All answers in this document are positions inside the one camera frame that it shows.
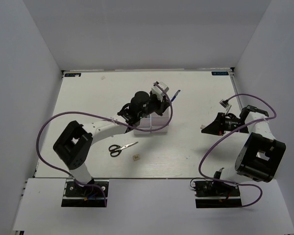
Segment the dark blue pen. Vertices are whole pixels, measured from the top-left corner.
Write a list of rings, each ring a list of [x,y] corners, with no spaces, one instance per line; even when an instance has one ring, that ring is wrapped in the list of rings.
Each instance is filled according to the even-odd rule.
[[[178,96],[178,94],[181,92],[181,90],[177,90],[176,91],[176,93],[173,95],[173,97],[171,98],[171,102],[173,102],[176,98],[177,98],[177,96]]]

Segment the small tan eraser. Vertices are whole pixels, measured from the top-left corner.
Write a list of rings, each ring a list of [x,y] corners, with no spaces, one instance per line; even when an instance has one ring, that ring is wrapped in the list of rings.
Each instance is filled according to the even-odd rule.
[[[133,158],[133,161],[137,161],[140,159],[140,155],[139,154],[134,155],[132,158]]]

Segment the black handled scissors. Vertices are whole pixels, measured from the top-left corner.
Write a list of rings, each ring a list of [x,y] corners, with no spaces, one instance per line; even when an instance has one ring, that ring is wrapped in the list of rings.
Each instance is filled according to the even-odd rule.
[[[121,152],[124,150],[124,149],[127,149],[131,146],[134,146],[136,145],[138,142],[133,142],[133,143],[129,143],[129,144],[126,144],[126,145],[123,145],[123,146],[120,146],[120,145],[117,145],[117,144],[113,144],[111,146],[109,146],[108,150],[110,152],[110,156],[111,157],[117,157],[121,154]]]

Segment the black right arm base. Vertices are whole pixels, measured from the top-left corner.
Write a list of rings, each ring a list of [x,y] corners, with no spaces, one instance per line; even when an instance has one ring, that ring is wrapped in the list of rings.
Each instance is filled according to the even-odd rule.
[[[197,209],[223,209],[242,206],[238,186],[194,178],[190,181],[190,187],[195,191]]]

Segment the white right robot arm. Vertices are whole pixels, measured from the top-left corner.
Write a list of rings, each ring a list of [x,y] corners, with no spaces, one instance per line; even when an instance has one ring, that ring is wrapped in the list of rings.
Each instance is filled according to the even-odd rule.
[[[266,122],[268,113],[254,106],[246,106],[240,113],[243,123],[259,119],[247,127],[249,136],[238,154],[233,167],[221,168],[216,176],[218,179],[211,183],[212,191],[223,195],[229,190],[229,181],[244,183],[249,180],[270,182],[284,156],[286,145],[278,141],[272,134],[269,123]]]

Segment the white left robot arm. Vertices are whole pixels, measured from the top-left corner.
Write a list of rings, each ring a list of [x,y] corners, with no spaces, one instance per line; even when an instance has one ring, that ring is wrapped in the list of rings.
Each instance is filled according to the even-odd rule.
[[[172,108],[172,99],[167,95],[168,88],[153,87],[147,93],[138,91],[131,101],[125,104],[113,117],[99,117],[90,125],[71,121],[53,145],[53,150],[69,170],[69,175],[77,181],[77,190],[89,195],[94,189],[94,180],[85,161],[91,146],[112,137],[138,130],[141,119],[156,113],[162,116]]]

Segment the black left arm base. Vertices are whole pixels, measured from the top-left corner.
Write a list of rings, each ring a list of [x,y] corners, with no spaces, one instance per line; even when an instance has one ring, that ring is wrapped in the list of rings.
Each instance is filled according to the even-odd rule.
[[[97,187],[80,186],[75,181],[66,181],[61,207],[63,208],[105,208],[101,190],[108,202],[109,181],[94,181]]]

